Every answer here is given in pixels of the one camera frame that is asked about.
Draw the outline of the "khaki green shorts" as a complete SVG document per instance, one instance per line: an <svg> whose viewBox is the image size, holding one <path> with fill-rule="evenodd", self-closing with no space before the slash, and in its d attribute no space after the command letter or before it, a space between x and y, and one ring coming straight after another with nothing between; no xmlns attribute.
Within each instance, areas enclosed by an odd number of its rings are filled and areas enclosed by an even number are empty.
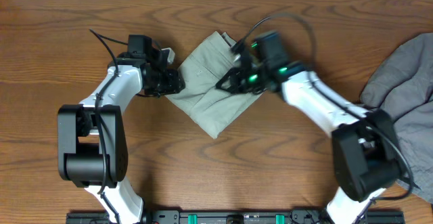
<svg viewBox="0 0 433 224"><path fill-rule="evenodd" d="M234 67L230 52L234 44L226 32L215 31L205 38L179 67L185 88L167 96L213 139L260 97L251 93L232 95L216 88Z"/></svg>

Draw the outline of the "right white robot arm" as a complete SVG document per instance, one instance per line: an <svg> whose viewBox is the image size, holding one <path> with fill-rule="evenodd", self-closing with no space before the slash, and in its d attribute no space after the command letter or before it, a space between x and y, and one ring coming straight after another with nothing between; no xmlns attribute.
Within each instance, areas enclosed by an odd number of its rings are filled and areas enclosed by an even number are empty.
<svg viewBox="0 0 433 224"><path fill-rule="evenodd" d="M215 87L231 94L280 93L286 104L306 114L329 136L339 187L319 223L360 223L397 179L413 179L390 116L350 103L300 62L266 60L254 66L242 61Z"/></svg>

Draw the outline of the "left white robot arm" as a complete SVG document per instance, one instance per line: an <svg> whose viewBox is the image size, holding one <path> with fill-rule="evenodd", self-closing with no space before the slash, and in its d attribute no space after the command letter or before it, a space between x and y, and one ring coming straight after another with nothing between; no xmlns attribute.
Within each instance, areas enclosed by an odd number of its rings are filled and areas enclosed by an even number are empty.
<svg viewBox="0 0 433 224"><path fill-rule="evenodd" d="M122 53L108 64L106 77L91 95L58 110L60 177L89 192L104 208L71 212L67 223L154 223L126 176L129 153L122 115L137 95L160 97L184 88L178 72L168 68L174 56L170 48Z"/></svg>

